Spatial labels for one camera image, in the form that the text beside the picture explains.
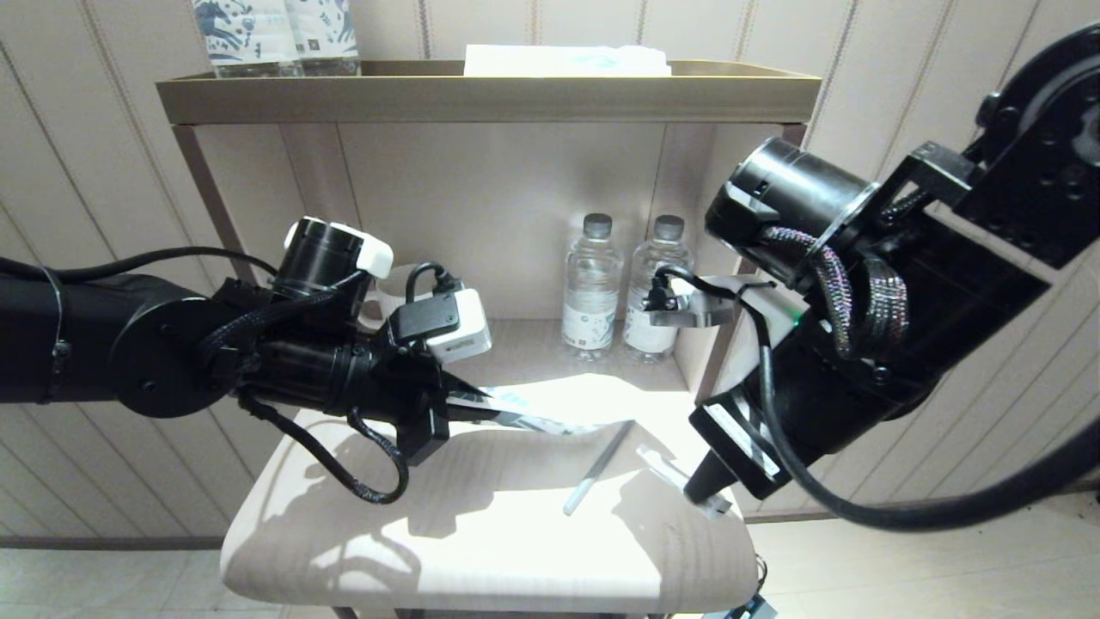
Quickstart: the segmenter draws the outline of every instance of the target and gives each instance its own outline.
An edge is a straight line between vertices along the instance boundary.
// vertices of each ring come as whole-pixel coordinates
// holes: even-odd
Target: water bottle
[[[191,0],[218,77],[301,77],[283,0]]]
[[[630,291],[627,294],[626,324],[623,340],[628,358],[642,364],[657,364],[672,356],[676,344],[675,328],[649,324],[641,300],[649,294],[651,277],[659,266],[676,264],[689,269],[695,257],[683,244],[684,220],[674,214],[661,214],[653,222],[653,237],[638,245],[630,258]]]
[[[359,75],[351,0],[286,0],[306,75]]]
[[[561,339],[574,358],[595,362],[610,351],[622,275],[612,218],[602,212],[585,215],[584,233],[565,256]]]

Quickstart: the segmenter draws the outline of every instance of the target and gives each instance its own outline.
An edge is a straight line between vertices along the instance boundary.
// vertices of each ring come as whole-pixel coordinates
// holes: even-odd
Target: wall
[[[1100,18],[1084,0],[352,4],[366,58],[457,58],[468,42],[642,43],[821,75],[809,147],[867,177],[923,140],[965,144],[987,91]],[[8,0],[0,60],[0,254],[66,267],[218,243],[153,88],[207,69],[187,2]],[[1057,274],[1056,289],[919,414],[814,469],[862,501],[946,496],[996,480],[1094,418],[1098,261],[1093,251]],[[230,274],[205,258],[147,272],[201,292]],[[173,421],[113,405],[0,407],[0,535],[220,535],[276,440],[229,402]],[[793,488],[744,507],[813,509]]]

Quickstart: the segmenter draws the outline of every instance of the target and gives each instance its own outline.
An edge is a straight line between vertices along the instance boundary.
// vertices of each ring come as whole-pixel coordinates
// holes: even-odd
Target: top shelf
[[[156,85],[173,124],[285,122],[807,122],[821,79],[670,60],[671,77],[465,77],[462,60],[361,63],[356,77]]]

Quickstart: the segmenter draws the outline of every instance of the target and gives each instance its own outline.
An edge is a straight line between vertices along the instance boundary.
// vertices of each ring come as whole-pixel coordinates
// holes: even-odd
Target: white mug
[[[405,305],[405,283],[409,273],[416,264],[402,264],[389,269],[389,275],[385,279],[374,279],[371,289],[363,297],[363,311],[359,316],[359,323],[373,331],[382,329],[386,319],[396,311],[398,307]],[[416,279],[416,296],[414,300],[424,300],[431,296],[431,288],[436,286],[436,276],[431,272],[421,273]],[[381,319],[372,319],[366,316],[369,305],[376,305]]]

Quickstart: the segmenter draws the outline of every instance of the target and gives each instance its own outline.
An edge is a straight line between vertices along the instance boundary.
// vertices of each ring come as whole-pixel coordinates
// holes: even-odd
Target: bottle cap
[[[584,215],[584,235],[590,239],[606,239],[612,235],[612,217],[603,212]]]
[[[678,241],[684,235],[684,220],[675,214],[661,214],[653,222],[653,237],[662,241]]]

